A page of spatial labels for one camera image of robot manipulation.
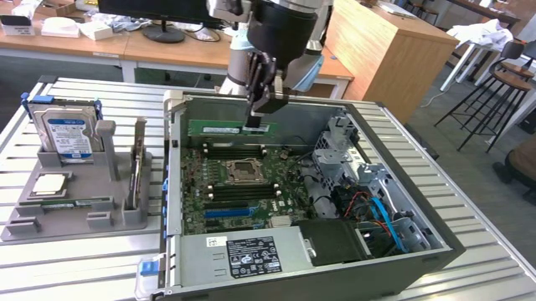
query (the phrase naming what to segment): metal slotted table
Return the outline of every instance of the metal slotted table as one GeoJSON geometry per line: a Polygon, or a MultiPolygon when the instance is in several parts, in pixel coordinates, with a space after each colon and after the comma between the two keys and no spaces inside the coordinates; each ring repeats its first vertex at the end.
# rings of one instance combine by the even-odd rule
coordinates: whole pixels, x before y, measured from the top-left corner
{"type": "MultiPolygon", "coordinates": [[[[164,93],[172,87],[59,78],[33,91],[102,100],[105,119],[116,120],[117,151],[129,151],[134,123],[148,117],[146,140],[154,155],[150,223],[146,229],[75,240],[0,242],[2,300],[132,300],[137,264],[158,253],[164,178],[164,93]]],[[[456,233],[467,252],[444,270],[426,275],[402,294],[383,300],[536,300],[536,272],[467,195],[419,146],[392,114],[375,103],[356,107],[404,170],[456,233]]],[[[379,161],[367,141],[360,141],[379,161]]],[[[18,201],[38,161],[41,140],[21,108],[0,134],[0,225],[18,201]]]]}

